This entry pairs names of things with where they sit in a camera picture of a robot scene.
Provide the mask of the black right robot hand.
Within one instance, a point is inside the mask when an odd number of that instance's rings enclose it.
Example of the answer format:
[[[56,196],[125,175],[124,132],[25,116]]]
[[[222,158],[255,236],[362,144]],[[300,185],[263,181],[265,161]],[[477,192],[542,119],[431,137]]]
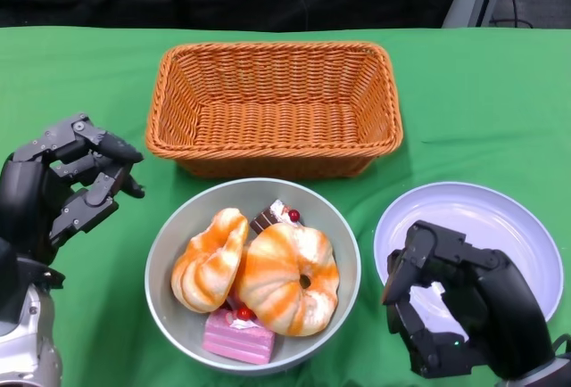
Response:
[[[486,365],[512,381],[554,360],[541,307],[503,251],[478,249],[460,232],[419,220],[387,267],[381,298],[387,324],[401,336],[417,375],[468,375]],[[430,331],[412,306],[411,288],[433,283],[443,286],[443,303],[465,333]]]

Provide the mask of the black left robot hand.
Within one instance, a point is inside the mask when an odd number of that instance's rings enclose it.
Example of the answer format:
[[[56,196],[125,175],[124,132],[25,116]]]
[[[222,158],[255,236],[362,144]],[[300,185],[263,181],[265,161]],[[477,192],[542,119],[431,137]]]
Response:
[[[89,232],[119,208],[118,192],[144,197],[130,174],[143,158],[85,113],[61,120],[3,165],[2,239],[17,254],[51,264],[72,236]]]

